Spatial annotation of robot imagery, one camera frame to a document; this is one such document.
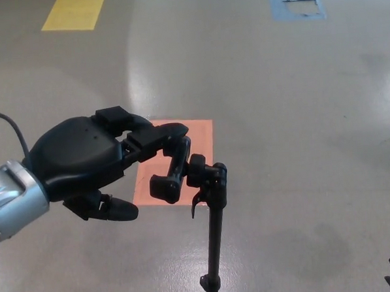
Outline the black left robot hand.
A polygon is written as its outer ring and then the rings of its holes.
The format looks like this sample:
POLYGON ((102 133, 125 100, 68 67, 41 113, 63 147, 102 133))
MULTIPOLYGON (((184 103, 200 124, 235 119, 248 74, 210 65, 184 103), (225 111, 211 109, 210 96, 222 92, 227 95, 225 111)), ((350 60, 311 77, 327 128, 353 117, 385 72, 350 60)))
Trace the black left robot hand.
POLYGON ((191 148, 187 132, 181 123, 154 126, 115 106, 57 124, 36 141, 24 163, 31 163, 49 201, 63 202, 83 220, 133 221, 135 204, 100 189, 161 150, 170 167, 166 176, 151 177, 150 193, 169 204, 179 201, 191 148))

